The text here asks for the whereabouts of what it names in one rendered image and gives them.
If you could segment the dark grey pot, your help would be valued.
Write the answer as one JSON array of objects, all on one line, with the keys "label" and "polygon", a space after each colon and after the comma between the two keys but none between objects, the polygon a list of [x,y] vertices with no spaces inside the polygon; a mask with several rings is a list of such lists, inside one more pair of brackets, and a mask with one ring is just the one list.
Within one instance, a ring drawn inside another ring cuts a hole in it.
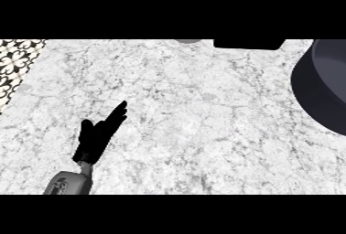
[{"label": "dark grey pot", "polygon": [[294,98],[310,118],[346,136],[346,39],[315,39],[291,71]]}]

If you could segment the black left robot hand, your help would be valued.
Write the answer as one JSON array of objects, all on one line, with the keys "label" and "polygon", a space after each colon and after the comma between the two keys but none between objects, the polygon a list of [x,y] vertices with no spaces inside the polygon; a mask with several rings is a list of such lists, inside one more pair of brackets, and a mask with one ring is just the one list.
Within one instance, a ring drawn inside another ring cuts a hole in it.
[{"label": "black left robot hand", "polygon": [[97,163],[111,138],[127,118],[126,113],[127,101],[123,101],[103,121],[96,124],[89,119],[81,121],[78,146],[71,158],[75,163],[87,162],[90,165]]}]

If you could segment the black appliance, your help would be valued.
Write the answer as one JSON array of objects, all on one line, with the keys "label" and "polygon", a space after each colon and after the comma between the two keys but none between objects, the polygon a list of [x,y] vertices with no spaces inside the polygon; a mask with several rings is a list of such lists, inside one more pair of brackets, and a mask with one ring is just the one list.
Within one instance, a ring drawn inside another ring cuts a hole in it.
[{"label": "black appliance", "polygon": [[259,49],[278,50],[284,44],[284,39],[216,39],[213,46],[225,49]]}]

